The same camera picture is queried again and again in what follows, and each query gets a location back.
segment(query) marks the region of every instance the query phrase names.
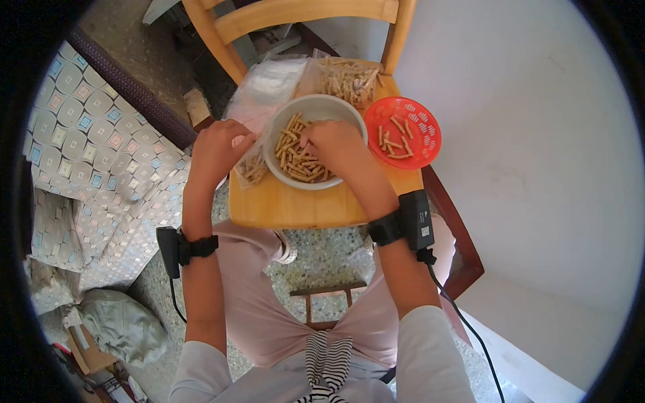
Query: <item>clear plastic bag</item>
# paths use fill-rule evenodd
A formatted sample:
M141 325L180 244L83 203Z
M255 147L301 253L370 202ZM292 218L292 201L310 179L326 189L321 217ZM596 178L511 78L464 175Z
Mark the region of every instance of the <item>clear plastic bag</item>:
M258 134L255 144L233 167L242 189L257 184L268 170L262 155L265 128L278 109L293 98L306 62L306 55L287 55L256 64L228 102L223 119L235 119ZM233 145L242 138L236 137Z
M299 93L325 93L341 98L355 108L374 100L381 66L368 66L355 59L330 57L315 49L301 82Z

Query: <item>pink pants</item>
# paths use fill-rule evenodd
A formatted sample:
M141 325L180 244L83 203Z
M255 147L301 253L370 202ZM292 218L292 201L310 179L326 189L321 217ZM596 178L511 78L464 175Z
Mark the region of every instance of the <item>pink pants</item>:
M441 283L450 274L455 238L438 215L432 215L435 236L434 270ZM213 226L219 236L217 260L224 284L226 334L255 366L272 367L304 350L305 337L314 332L278 301L263 270L281 254L273 231L247 228L232 221ZM376 272L367 289L336 326L330 339L352 336L357 354L387 368L396 365L399 316L383 277L378 253Z

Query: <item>white sleeve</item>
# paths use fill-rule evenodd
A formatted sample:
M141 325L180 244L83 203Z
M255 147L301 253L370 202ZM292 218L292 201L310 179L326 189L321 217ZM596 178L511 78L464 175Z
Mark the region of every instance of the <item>white sleeve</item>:
M207 343L188 341L181 350L168 401L210 402L232 383L228 361L221 351Z
M448 319L436 306L420 306L401 319L397 402L475 402Z

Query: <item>white shirt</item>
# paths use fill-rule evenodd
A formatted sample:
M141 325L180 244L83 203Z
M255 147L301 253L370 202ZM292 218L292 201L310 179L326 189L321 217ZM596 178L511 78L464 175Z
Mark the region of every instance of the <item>white shirt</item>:
M379 379L387 369L352 355L350 374L338 395L349 403L475 402L468 376L443 310L421 306L399 323L397 399ZM292 403L311 393L304 352L272 368L253 367L233 382L226 357L213 346L184 344L170 403Z

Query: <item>person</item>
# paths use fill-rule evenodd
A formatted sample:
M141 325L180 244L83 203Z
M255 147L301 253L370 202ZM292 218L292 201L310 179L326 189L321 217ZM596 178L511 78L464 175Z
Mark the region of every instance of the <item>person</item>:
M233 147L238 136L244 139ZM376 271L363 295L333 329L316 332L287 312L263 273L290 252L280 232L231 221L212 226L217 184L255 140L227 120L202 130L195 142L182 230L190 242L217 234L219 248L193 257L182 271L186 339L169 401L474 402L437 287L404 239L375 249ZM316 122L303 131L301 145L345 181L368 221L399 208L353 126ZM455 239L439 216L432 225L434 270L445 282ZM254 365L236 382L226 361L227 337ZM394 365L396 399L380 380Z

